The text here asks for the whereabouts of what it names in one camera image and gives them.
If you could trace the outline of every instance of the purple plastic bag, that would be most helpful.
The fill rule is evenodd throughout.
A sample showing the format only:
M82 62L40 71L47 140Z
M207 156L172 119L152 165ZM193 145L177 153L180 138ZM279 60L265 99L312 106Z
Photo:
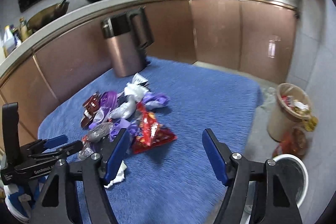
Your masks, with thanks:
M119 131L122 128L126 128L129 132L129 146L131 146L135 136L138 134L138 131L140 130L137 121L129 122L125 120L124 118L121 118L118 122L115 124L115 128L110 132L110 142L112 142L116 136L118 135Z
M165 107L168 105L169 101L170 98L164 93L152 93L152 92L147 92L142 99L142 103L147 110Z
M96 113L92 124L89 125L89 129L94 129L98 124L102 123L106 115L116 108L118 102L118 94L111 90L105 92L100 98L100 108Z

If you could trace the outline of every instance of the blue gripper pad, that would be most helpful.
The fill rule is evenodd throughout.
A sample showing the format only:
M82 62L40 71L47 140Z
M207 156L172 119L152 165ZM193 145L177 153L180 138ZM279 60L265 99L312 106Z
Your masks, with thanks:
M45 142L44 148L51 149L68 142L68 137L66 135L60 135L55 138L49 139Z
M128 130L125 130L125 132L123 131L124 128L119 131L118 135L112 142L117 142L117 144L106 162L106 174L103 178L105 185L108 185L111 180L116 178L121 162L125 157L127 149L129 148L130 136Z
M228 181L225 161L206 130L202 133L202 143L217 180L225 184Z

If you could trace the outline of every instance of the beige wastebasket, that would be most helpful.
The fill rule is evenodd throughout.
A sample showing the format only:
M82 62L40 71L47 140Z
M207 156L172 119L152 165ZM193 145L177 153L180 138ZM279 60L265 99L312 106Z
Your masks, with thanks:
M267 131L268 134L276 141L281 142L286 131L290 130L293 126L297 126L303 120L308 120L310 114L300 115L290 109L282 100L282 96L292 95L295 99L299 100L305 105L309 105L312 110L312 104L308 95L298 86L283 83L278 85L276 93L276 103L268 121Z

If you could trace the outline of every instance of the fluffy blue mat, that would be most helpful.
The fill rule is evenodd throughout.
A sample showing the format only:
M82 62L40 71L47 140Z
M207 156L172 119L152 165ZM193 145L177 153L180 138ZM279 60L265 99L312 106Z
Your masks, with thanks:
M225 188L216 180L202 146L202 132L211 128L233 152L243 152L254 110L262 103L259 85L248 78L151 58L141 72L153 92L170 96L157 119L178 139L125 159L125 180L108 191L120 224L203 223ZM116 78L112 70L61 104L42 122L38 137L66 134L69 142L84 134L82 104L95 91L121 92L132 77ZM68 161L75 161L77 155ZM78 183L83 222L90 223L83 184Z

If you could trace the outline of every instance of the white countertop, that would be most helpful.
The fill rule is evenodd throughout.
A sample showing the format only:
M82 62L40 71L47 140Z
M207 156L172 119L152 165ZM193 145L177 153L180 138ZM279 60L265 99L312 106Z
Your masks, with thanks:
M92 14L94 12L104 10L109 7L113 7L116 5L134 2L139 0L102 0L96 3L89 4L87 6L81 7L77 10L74 10L57 20L49 23L48 25L44 26L32 36L30 36L25 42L22 43L17 49L15 49L0 65L0 75L1 77L5 74L5 72L11 67L11 65L20 58L23 54L25 54L31 47L45 38L47 35L51 34L52 32L58 30L59 28L78 20L84 16ZM287 4L296 7L297 4L293 0L270 0L279 2L282 4Z

